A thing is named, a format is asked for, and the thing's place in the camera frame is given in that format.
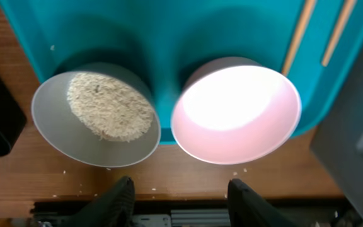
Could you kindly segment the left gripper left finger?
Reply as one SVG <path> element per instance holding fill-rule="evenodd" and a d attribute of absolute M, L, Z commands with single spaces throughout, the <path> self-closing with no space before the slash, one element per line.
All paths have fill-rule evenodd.
<path fill-rule="evenodd" d="M 135 205 L 134 182 L 122 177 L 99 198 L 64 222 L 65 227 L 127 227 Z"/>

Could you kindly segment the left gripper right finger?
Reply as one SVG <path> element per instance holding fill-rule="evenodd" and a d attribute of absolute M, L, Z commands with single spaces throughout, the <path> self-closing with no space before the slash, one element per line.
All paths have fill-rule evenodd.
<path fill-rule="evenodd" d="M 295 227 L 276 208 L 238 178 L 228 183 L 228 213 L 231 226 Z"/>

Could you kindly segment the grey bowl with rice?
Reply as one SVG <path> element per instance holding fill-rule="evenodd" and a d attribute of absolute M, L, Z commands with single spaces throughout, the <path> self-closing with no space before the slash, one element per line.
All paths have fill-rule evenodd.
<path fill-rule="evenodd" d="M 94 62 L 42 83 L 32 100 L 39 133 L 89 165 L 134 165 L 158 147 L 161 124 L 149 87 L 132 71 Z"/>

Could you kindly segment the small pink-white bowl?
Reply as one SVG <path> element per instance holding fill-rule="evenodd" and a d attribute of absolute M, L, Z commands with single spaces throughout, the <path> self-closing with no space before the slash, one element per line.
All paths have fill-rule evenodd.
<path fill-rule="evenodd" d="M 218 165 L 257 160 L 281 147 L 299 124 L 292 82 L 244 57 L 209 61 L 187 79 L 171 115 L 177 144 Z"/>

